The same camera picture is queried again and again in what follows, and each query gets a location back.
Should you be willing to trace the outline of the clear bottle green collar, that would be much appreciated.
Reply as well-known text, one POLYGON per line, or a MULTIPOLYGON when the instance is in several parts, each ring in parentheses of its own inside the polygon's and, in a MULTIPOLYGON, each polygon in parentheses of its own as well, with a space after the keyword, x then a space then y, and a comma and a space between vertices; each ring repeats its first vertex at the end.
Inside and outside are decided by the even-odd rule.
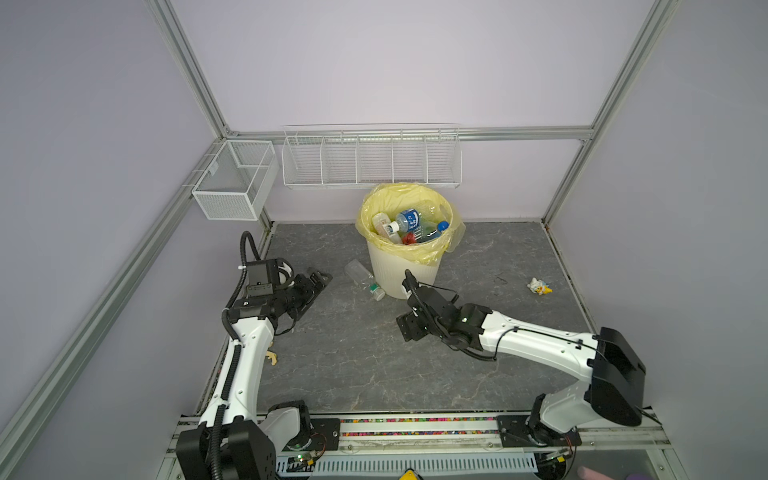
POLYGON ((375 301, 381 301, 386 296, 373 274, 359 260, 350 261, 344 270, 346 275, 364 288, 375 301))

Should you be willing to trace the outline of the white bottle red cap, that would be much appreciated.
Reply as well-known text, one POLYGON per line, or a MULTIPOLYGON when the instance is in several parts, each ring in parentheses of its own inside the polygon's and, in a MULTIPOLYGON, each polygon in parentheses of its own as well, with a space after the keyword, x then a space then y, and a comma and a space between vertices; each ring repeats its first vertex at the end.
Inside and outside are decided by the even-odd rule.
POLYGON ((389 216, 386 213, 380 212, 375 214, 372 219, 372 223, 375 230, 380 236, 388 239, 393 244, 402 243, 398 233, 391 228, 390 224, 392 223, 392 220, 389 218, 389 216))

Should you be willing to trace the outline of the clear bottle blue label white cap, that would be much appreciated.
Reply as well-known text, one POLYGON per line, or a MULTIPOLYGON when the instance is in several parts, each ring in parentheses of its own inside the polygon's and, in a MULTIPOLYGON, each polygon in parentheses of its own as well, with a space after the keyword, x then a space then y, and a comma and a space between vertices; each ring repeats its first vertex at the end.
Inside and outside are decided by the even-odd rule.
POLYGON ((406 209, 399 212, 395 219, 385 225, 388 234, 397 234, 403 236, 407 233, 421 232, 422 215, 416 209, 406 209))

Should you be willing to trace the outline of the clear bottle blue tint red cap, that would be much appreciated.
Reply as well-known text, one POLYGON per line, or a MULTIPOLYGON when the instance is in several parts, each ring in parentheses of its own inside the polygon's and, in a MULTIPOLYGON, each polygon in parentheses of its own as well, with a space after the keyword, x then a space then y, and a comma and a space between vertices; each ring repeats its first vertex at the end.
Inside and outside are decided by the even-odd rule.
POLYGON ((440 236, 440 232, 435 229, 432 229, 432 230, 417 229, 403 235, 401 237, 401 242, 403 245, 426 243, 433 240, 435 237, 439 237, 439 236, 440 236))

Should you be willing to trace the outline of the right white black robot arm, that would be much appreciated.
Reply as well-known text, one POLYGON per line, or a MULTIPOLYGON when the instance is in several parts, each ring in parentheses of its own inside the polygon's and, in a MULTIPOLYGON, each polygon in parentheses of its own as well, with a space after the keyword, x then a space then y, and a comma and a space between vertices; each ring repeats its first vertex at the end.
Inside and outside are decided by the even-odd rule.
POLYGON ((574 383, 536 397, 515 425, 500 421, 504 438, 531 446, 577 445, 577 429, 603 419, 638 427, 645 417, 646 367, 626 338, 604 327, 578 333, 535 325, 489 307, 444 297, 444 288, 404 274, 402 289, 410 307, 396 320, 406 341, 433 335, 453 351, 495 362, 513 355, 564 372, 574 383))

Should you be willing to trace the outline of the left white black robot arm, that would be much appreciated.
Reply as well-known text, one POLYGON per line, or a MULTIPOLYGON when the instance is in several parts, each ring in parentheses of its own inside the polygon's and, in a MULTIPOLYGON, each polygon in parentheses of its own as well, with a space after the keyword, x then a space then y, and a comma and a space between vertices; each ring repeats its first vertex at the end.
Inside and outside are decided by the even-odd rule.
POLYGON ((297 322, 330 281, 298 273, 283 258, 264 259, 248 231, 239 240, 240 277, 221 311, 228 344, 212 397, 193 430, 180 434, 176 456, 187 479, 276 479, 278 454, 306 450, 318 438, 302 400, 272 406, 257 418, 258 393, 282 316, 297 322))

